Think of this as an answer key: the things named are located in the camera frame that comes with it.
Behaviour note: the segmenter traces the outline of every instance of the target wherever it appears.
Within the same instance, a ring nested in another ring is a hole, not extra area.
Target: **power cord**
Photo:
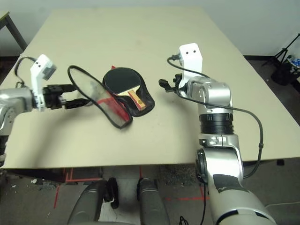
[[[168,62],[171,66],[173,66],[173,67],[175,67],[175,68],[182,69],[182,70],[185,70],[185,71],[188,71],[188,72],[191,72],[191,73],[195,73],[195,74],[199,74],[199,75],[201,75],[201,76],[204,76],[204,77],[209,78],[209,76],[207,76],[207,75],[205,75],[205,74],[203,74],[203,73],[200,73],[200,72],[197,72],[197,71],[193,71],[193,70],[189,70],[189,69],[185,69],[185,68],[183,68],[183,67],[177,66],[177,65],[175,65],[175,64],[173,64],[173,63],[170,62],[170,60],[179,60],[179,59],[180,59],[179,54],[177,54],[177,55],[172,55],[171,57],[169,57],[169,58],[167,59],[167,62]],[[251,176],[256,172],[256,170],[257,170],[258,167],[259,167],[259,164],[260,164],[260,162],[261,162],[262,152],[263,152],[263,126],[262,126],[261,121],[258,119],[258,117],[257,117],[253,112],[248,111],[248,110],[245,110],[245,109],[239,109],[239,108],[235,108],[235,107],[222,106],[222,105],[213,105],[213,104],[209,104],[209,103],[205,103],[205,102],[200,102],[200,101],[197,101],[197,100],[193,100],[193,99],[189,99],[189,98],[183,97],[183,96],[180,94],[180,91],[181,91],[181,90],[184,90],[184,89],[185,89],[185,87],[182,87],[181,89],[178,89],[177,92],[176,92],[177,95],[178,95],[180,98],[183,98],[183,99],[185,99],[185,100],[189,100],[189,101],[192,101],[192,102],[196,102],[196,103],[202,104],[202,105],[207,105],[207,106],[216,107],[216,108],[230,109],[230,110],[235,110],[235,111],[247,113],[247,114],[249,114],[250,116],[252,116],[252,117],[256,120],[256,122],[257,122],[257,124],[258,124],[258,127],[259,127],[259,134],[260,134],[260,141],[259,141],[259,143],[258,143],[258,157],[257,157],[257,161],[256,161],[256,164],[255,164],[255,167],[253,168],[253,170],[252,170],[249,174],[245,175],[243,178],[251,177]]]
[[[200,225],[203,225],[203,222],[204,222],[204,218],[205,218],[205,211],[206,211],[206,185],[204,184],[204,188],[203,188],[203,213],[202,213],[202,219],[201,219],[201,222],[200,222]],[[179,220],[179,225],[189,225],[188,224],[188,221],[183,217],[183,216],[180,216],[180,220]]]
[[[15,76],[18,77],[18,78],[20,79],[20,81],[18,81],[18,82],[15,84],[15,88],[28,88],[28,87],[25,85],[24,80],[23,80],[21,77],[19,77],[19,75],[18,75],[18,69],[19,69],[19,66],[20,66],[21,62],[22,62],[24,59],[29,59],[29,60],[31,60],[31,61],[33,61],[33,62],[35,62],[35,61],[37,60],[37,59],[35,59],[35,58],[33,58],[33,57],[27,56],[27,57],[22,57],[22,58],[20,58],[20,59],[17,61],[17,63],[15,64],[14,72],[15,72]]]
[[[209,76],[207,76],[207,75],[205,75],[205,74],[203,74],[203,73],[200,73],[200,72],[197,72],[197,71],[194,71],[194,70],[190,70],[190,69],[185,69],[185,68],[183,68],[183,67],[180,67],[180,66],[177,66],[176,64],[173,64],[173,63],[171,63],[171,60],[179,60],[180,59],[180,56],[179,56],[179,54],[178,55],[172,55],[171,57],[169,57],[168,59],[167,59],[167,62],[172,66],[172,67],[175,67],[175,68],[177,68],[177,69],[182,69],[182,70],[185,70],[185,71],[188,71],[188,72],[191,72],[191,73],[194,73],[194,74],[199,74],[199,75],[201,75],[201,76],[204,76],[204,77],[207,77],[207,78],[209,78]]]

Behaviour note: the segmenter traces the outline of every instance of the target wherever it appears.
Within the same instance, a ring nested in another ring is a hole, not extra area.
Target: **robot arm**
[[[183,73],[175,76],[175,87],[166,80],[159,84],[167,92],[204,103],[198,103],[201,149],[196,154],[196,174],[208,186],[214,224],[276,224],[259,199],[242,186],[243,164],[239,139],[233,130],[233,111],[215,107],[232,107],[228,85],[201,75],[202,56],[197,44],[182,45],[179,50],[172,59],[180,60]]]
[[[31,67],[32,88],[13,88],[0,90],[0,167],[5,161],[5,147],[11,133],[14,120],[21,113],[31,112],[32,109],[45,108],[66,109],[86,105],[89,101],[83,98],[66,101],[61,95],[76,90],[71,84],[48,85],[41,87],[42,79],[48,80],[56,67],[45,56],[41,55]]]

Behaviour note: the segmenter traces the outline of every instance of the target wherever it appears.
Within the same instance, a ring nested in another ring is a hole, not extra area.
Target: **table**
[[[25,50],[27,47],[27,43],[25,42],[19,30],[17,29],[14,22],[10,18],[9,12],[0,11],[0,30],[5,26],[7,27],[11,35],[14,37],[15,41],[18,43],[20,48],[22,48],[22,50]]]
[[[21,57],[47,55],[57,71],[47,84],[71,83],[69,65],[102,80],[111,65],[138,71],[156,101],[145,116],[118,130],[96,107],[34,110],[19,115],[7,143],[4,168],[193,163],[199,148],[197,105],[165,93],[158,80],[172,82],[179,70],[166,58],[196,42],[202,71],[226,82],[235,107],[262,121],[262,159],[299,157],[300,127],[262,78],[200,7],[124,7],[54,10]],[[19,75],[30,84],[31,62]],[[10,71],[1,88],[14,87]],[[69,99],[76,98],[74,92]],[[256,160],[259,130],[254,119],[234,113],[244,161]]]

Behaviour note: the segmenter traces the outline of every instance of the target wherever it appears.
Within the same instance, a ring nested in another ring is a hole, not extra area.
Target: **white wall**
[[[244,55],[274,55],[300,32],[299,0],[0,0],[0,10],[10,11],[27,43],[55,8],[162,5],[202,6]],[[0,54],[21,52],[9,31],[2,29]]]

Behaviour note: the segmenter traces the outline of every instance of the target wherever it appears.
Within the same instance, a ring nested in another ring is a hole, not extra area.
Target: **wooden paddle handle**
[[[128,92],[128,94],[131,97],[131,99],[133,100],[133,102],[135,103],[135,105],[139,111],[146,108],[145,103],[138,97],[138,95],[136,94],[136,92],[134,90],[130,90]]]

